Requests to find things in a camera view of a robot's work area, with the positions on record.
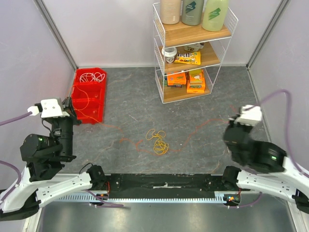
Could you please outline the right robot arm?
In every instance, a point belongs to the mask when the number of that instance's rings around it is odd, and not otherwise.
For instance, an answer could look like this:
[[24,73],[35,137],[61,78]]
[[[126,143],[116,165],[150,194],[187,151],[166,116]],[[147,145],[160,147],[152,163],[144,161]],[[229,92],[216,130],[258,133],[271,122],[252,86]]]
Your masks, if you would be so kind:
[[240,116],[229,119],[223,141],[237,164],[254,171],[227,166],[221,178],[226,190],[250,189],[295,203],[298,210],[309,212],[309,172],[287,156],[277,145],[254,140],[250,136],[259,122],[244,124]]

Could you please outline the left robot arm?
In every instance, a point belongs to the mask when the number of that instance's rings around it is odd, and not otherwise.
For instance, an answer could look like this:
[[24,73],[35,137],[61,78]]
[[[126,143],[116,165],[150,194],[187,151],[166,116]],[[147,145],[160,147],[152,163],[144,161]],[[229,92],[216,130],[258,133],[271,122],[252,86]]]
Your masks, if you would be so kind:
[[28,116],[40,115],[42,122],[48,122],[49,135],[30,134],[20,146],[23,171],[3,162],[17,173],[16,181],[0,192],[1,221],[23,220],[53,202],[79,190],[101,190],[106,185],[106,177],[99,165],[92,165],[87,171],[69,180],[50,185],[64,167],[73,161],[73,126],[81,121],[73,108],[71,97],[41,100],[28,108],[27,113],[1,122],[6,125]]

